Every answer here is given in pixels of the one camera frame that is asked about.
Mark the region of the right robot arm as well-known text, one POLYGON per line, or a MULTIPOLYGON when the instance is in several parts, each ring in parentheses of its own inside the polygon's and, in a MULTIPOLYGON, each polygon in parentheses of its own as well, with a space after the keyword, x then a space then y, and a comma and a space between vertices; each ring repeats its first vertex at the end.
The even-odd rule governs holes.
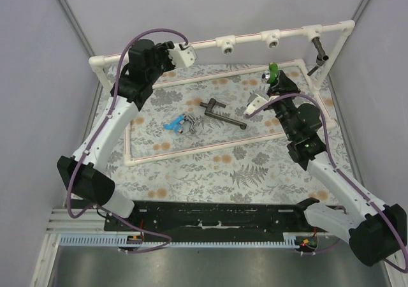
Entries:
POLYGON ((316 200, 304 208, 308 224, 348 243, 355 257, 369 267, 401 251, 407 256, 407 214, 398 204, 387 205, 369 193, 335 163, 327 138, 321 107, 279 70, 266 71, 261 79, 269 85, 267 110, 273 110, 288 140, 289 155, 311 176, 322 182, 346 212, 333 210, 316 200))

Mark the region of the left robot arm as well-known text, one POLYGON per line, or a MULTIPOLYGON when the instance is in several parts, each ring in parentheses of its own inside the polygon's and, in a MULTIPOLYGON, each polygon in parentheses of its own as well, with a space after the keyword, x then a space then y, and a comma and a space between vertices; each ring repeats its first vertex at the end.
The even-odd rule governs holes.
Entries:
POLYGON ((153 85, 165 72, 174 70, 170 50, 172 41, 155 44, 136 40, 122 54, 127 64, 118 63, 117 77, 108 104, 94 129, 72 156, 61 156, 57 169, 67 189, 66 205, 72 218, 71 196, 77 195, 120 217, 128 218, 135 204, 119 193, 105 174, 107 161, 121 133, 151 96, 153 85))

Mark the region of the green plastic faucet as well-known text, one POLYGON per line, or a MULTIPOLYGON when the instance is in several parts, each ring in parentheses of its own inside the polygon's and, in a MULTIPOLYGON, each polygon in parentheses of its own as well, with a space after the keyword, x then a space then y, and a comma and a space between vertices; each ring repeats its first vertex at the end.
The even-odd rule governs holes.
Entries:
POLYGON ((270 63, 268 69, 265 70, 261 76, 261 81, 264 84, 272 84, 279 76, 279 67, 276 63, 270 63))

